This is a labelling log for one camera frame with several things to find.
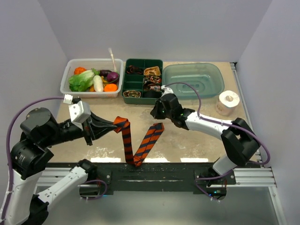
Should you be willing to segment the orange navy striped tie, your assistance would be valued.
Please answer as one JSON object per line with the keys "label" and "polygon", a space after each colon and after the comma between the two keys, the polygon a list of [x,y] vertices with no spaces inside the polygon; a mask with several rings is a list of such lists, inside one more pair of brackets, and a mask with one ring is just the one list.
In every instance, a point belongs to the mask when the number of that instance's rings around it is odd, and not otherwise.
{"label": "orange navy striped tie", "polygon": [[131,123],[129,122],[129,120],[118,116],[114,120],[113,125],[117,127],[114,130],[116,133],[122,133],[126,163],[134,165],[135,167],[141,166],[141,164],[144,162],[145,158],[148,156],[155,143],[165,130],[163,123],[154,123],[149,127],[138,150],[135,152],[135,154],[133,154]]}

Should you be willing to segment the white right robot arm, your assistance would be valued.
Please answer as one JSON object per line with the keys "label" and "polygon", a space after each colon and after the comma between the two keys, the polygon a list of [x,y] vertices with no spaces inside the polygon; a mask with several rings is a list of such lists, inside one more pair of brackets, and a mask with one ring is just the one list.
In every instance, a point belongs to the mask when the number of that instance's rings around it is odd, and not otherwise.
{"label": "white right robot arm", "polygon": [[209,172],[209,179],[214,184],[220,184],[231,169],[245,166],[261,146],[243,119],[230,121],[200,115],[193,109],[182,107],[174,94],[156,100],[150,114],[157,120],[169,119],[178,128],[199,131],[222,141],[225,155],[214,162]]}

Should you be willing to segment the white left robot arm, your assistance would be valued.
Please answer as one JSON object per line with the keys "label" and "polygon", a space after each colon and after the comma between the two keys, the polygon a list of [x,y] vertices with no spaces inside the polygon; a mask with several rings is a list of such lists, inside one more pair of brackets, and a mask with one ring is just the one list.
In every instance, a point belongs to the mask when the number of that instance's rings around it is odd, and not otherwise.
{"label": "white left robot arm", "polygon": [[66,120],[58,123],[46,108],[30,111],[21,123],[20,141],[9,151],[9,183],[1,208],[2,225],[41,225],[50,209],[69,191],[97,180],[97,166],[87,159],[80,160],[60,181],[35,194],[36,184],[47,163],[53,157],[50,147],[84,138],[88,145],[116,126],[89,112],[78,128]]}

